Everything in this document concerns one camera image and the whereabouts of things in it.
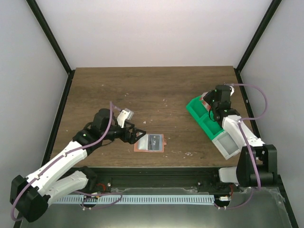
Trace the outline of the red white card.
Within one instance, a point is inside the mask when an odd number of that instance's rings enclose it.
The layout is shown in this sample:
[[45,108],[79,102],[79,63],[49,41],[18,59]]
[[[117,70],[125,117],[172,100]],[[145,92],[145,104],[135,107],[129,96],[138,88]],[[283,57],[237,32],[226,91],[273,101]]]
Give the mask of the red white card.
[[205,109],[207,111],[209,111],[211,109],[210,105],[204,100],[204,96],[206,95],[207,93],[203,93],[201,96],[200,96],[200,101],[202,103],[202,105],[205,107]]

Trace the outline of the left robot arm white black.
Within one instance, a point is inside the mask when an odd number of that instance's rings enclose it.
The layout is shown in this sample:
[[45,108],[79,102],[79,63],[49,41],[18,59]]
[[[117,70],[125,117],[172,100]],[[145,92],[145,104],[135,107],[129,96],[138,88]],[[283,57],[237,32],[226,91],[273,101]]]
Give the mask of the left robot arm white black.
[[115,116],[113,106],[100,109],[91,122],[76,133],[68,145],[53,159],[26,177],[16,176],[11,182],[10,203],[11,219],[34,222],[39,219],[51,204],[74,191],[91,191],[97,181],[95,173],[84,166],[67,177],[63,175],[78,162],[87,158],[104,141],[135,144],[146,135],[146,131],[130,122],[133,111],[121,109]]

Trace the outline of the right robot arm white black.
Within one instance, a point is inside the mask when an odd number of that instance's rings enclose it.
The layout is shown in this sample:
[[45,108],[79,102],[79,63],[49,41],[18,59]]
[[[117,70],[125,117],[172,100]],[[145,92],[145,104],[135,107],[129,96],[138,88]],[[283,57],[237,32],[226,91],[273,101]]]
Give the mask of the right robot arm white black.
[[218,149],[228,153],[228,146],[237,146],[240,157],[236,167],[219,170],[222,182],[234,182],[242,187],[270,186],[277,182],[277,150],[265,144],[244,124],[245,118],[231,107],[232,84],[218,85],[202,95],[202,103],[213,120],[228,134]]

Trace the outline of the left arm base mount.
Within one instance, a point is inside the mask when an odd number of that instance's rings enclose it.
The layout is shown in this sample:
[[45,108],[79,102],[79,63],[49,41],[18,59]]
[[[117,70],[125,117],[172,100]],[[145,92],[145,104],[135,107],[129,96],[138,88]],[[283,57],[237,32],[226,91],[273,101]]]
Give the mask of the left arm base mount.
[[112,178],[109,176],[97,176],[96,178],[90,178],[84,188],[80,191],[84,193],[109,193],[112,187]]

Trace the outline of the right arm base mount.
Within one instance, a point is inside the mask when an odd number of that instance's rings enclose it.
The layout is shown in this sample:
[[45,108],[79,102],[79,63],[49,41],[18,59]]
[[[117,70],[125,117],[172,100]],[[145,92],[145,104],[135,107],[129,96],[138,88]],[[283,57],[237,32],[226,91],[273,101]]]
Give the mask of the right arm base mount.
[[217,174],[199,176],[197,178],[198,192],[230,192],[235,189],[234,183],[222,182]]

